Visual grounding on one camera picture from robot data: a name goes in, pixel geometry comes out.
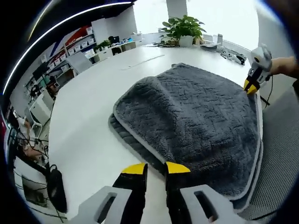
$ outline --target black bag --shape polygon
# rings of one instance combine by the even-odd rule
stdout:
[[[64,193],[64,185],[62,181],[62,174],[57,169],[56,165],[52,165],[50,167],[50,174],[47,183],[47,192],[48,192],[49,199],[54,205],[54,207],[58,211],[62,213],[66,213],[67,205],[66,205],[66,199]]]

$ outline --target ceiling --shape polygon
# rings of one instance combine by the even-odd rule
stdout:
[[[14,20],[13,24],[7,26],[7,30],[12,36],[11,41],[15,44],[7,45],[5,51],[7,57],[5,58],[4,65],[2,66],[2,81],[1,86],[3,89],[9,74],[11,73],[16,61],[25,50],[43,33],[49,30],[51,27],[59,23],[60,21],[68,18],[76,13],[84,10],[117,2],[136,0],[44,0],[44,1],[21,1],[21,5],[18,5],[18,9],[15,9],[13,3],[11,8],[18,14],[19,20]],[[62,38],[71,31],[90,24],[91,21],[100,18],[110,18],[118,16],[121,12],[131,7],[133,4],[117,5],[99,8],[82,15],[76,16],[71,20],[63,23],[53,31],[48,33],[43,39],[41,39],[24,57],[22,62],[17,67],[14,75],[12,76],[7,90],[4,94],[4,99],[7,101],[11,95],[12,90],[26,71],[28,66],[56,39]],[[20,8],[28,8],[28,10],[19,11]]]

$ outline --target window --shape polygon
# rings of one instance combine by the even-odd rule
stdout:
[[[208,34],[249,50],[258,45],[258,20],[254,0],[186,0],[188,15],[205,23]]]
[[[166,0],[138,0],[133,9],[137,31],[143,34],[157,33],[168,21]]]

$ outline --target white pot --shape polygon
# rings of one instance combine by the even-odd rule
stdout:
[[[181,36],[178,43],[182,48],[190,48],[192,47],[193,36]]]

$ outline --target microfiber towel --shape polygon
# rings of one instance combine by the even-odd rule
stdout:
[[[178,64],[133,85],[114,116],[159,161],[183,164],[194,184],[231,200],[249,190],[260,148],[256,96],[216,74]]]

